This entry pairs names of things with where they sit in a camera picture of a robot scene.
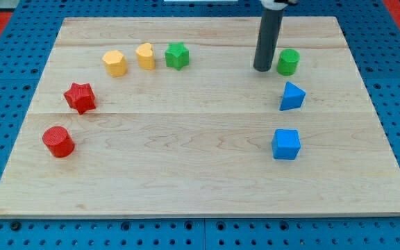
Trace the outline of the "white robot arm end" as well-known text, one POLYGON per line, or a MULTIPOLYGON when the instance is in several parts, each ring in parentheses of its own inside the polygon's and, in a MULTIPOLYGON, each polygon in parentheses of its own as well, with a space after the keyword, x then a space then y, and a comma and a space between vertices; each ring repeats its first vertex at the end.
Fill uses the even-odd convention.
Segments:
POLYGON ((295 6, 300 0, 260 0, 262 6, 269 10, 283 10, 287 6, 295 6))

